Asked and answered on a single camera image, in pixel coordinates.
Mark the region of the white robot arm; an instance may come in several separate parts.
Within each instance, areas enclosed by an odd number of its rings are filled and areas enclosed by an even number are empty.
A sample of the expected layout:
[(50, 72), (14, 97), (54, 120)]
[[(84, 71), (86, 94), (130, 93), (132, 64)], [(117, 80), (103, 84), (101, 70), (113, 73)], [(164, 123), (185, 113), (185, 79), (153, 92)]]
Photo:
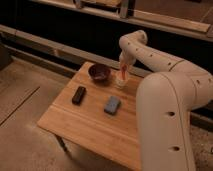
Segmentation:
[(147, 41), (142, 30), (119, 40), (121, 66), (140, 61), (152, 71), (136, 93), (142, 171), (196, 171), (190, 112), (213, 100), (213, 74)]

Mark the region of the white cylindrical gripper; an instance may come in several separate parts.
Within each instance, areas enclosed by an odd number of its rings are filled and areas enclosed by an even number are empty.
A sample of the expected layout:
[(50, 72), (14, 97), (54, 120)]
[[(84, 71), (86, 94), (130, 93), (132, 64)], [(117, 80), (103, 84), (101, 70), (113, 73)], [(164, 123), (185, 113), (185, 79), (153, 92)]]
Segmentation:
[(129, 73), (129, 67), (130, 66), (133, 66), (135, 63), (135, 58), (130, 56), (130, 55), (126, 55), (125, 53), (121, 53), (120, 56), (119, 56), (119, 64), (120, 64), (120, 69), (119, 69), (119, 72), (120, 72), (120, 75), (122, 75), (122, 66), (124, 64), (127, 65), (127, 70), (126, 70), (126, 73), (125, 73), (125, 76), (126, 76), (126, 79), (129, 79), (130, 77), (130, 73)]

